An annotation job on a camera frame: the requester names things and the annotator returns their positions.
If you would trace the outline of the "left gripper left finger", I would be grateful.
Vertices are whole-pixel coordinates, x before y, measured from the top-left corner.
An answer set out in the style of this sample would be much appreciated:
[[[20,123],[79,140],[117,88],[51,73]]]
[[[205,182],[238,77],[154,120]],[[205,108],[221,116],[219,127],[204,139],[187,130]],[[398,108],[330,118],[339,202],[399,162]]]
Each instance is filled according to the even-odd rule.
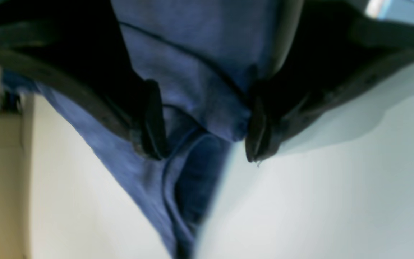
[[[62,93],[141,156],[168,156],[159,86],[133,69],[110,0],[0,0],[0,66]]]

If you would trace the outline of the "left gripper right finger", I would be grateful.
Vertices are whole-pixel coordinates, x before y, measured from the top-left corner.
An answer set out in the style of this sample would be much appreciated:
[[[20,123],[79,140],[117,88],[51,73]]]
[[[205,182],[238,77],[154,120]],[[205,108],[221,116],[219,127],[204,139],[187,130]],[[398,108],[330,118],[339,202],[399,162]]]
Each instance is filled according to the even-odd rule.
[[[249,162],[414,63],[414,0],[305,0],[285,25],[283,63],[251,89]]]

